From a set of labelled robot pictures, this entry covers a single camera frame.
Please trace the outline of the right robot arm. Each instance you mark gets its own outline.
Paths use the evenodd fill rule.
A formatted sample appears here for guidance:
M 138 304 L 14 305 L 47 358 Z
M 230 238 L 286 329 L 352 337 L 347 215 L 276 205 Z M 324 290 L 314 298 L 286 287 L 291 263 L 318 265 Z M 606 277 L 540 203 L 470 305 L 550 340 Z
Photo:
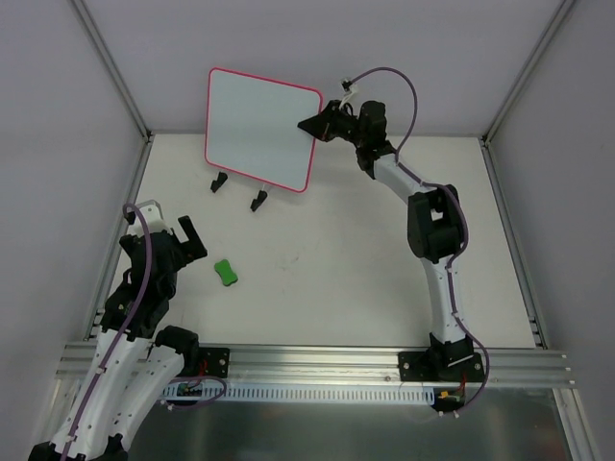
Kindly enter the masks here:
M 431 331 L 430 345 L 418 358 L 400 359 L 402 379 L 416 375 L 429 381 L 480 382 L 482 360 L 455 290 L 457 260 L 468 243 L 457 191 L 450 184 L 426 182 L 402 165 L 386 125 L 383 103 L 368 101 L 354 114 L 349 105 L 332 100 L 298 127 L 322 142 L 340 138 L 351 143 L 359 169 L 406 204 L 407 242 L 423 265 L 429 287 Z

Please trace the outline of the pink framed whiteboard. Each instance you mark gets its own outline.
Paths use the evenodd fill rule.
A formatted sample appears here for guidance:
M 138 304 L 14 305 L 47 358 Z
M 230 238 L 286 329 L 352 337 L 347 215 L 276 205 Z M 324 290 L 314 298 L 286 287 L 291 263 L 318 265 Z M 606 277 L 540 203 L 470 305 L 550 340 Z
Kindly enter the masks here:
M 320 112 L 312 87 L 214 67 L 208 75 L 205 161 L 279 188 L 308 188 L 315 139 L 298 124 Z

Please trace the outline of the green whiteboard eraser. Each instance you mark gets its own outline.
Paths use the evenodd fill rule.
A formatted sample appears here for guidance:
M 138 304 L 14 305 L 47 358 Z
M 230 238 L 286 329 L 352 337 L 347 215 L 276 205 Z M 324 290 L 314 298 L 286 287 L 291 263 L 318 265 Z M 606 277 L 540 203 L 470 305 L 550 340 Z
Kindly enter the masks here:
M 238 282 L 238 275 L 234 271 L 234 268 L 228 259 L 221 259 L 215 262 L 214 271 L 225 287 L 231 286 Z

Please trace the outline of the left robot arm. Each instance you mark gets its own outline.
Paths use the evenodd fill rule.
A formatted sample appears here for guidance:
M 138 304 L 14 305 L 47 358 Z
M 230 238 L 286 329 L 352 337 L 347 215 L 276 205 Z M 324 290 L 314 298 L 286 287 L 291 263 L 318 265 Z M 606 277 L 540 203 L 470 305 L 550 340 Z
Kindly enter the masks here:
M 125 217 L 134 227 L 119 245 L 130 266 L 105 303 L 94 356 L 64 423 L 32 448 L 32 460 L 127 459 L 163 389 L 199 367 L 197 333 L 158 324 L 176 295 L 179 272 L 207 249 L 187 216 L 178 220 L 185 241 L 150 206 Z

